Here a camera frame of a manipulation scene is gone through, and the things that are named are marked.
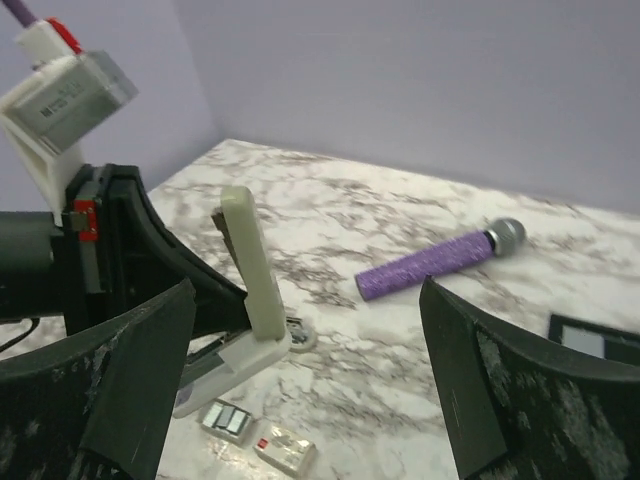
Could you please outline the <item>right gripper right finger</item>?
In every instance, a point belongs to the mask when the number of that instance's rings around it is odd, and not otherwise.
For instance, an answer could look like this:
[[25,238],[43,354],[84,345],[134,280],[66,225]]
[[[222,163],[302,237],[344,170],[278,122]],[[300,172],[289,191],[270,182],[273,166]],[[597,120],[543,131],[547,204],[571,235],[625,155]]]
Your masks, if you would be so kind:
[[462,479],[635,479],[639,365],[587,355],[426,280],[422,327]]

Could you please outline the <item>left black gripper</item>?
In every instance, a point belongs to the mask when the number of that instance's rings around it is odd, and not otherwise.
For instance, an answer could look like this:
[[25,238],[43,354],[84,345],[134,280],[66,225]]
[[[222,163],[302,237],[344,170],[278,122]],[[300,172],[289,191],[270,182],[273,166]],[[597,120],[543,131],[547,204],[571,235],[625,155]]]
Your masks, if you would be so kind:
[[73,335],[104,322],[100,309],[118,264],[113,182],[124,179],[127,289],[139,300],[188,279],[195,289],[194,339],[250,327],[247,293],[168,231],[137,166],[84,165],[63,189],[61,223],[48,211],[1,213],[1,322],[62,316]]

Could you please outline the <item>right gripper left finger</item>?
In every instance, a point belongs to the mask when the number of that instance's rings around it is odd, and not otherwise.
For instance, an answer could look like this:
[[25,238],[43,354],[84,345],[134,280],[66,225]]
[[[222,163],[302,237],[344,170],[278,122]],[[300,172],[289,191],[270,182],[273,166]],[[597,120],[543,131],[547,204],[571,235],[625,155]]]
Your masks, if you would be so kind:
[[1,363],[4,479],[153,479],[191,340],[189,280]]

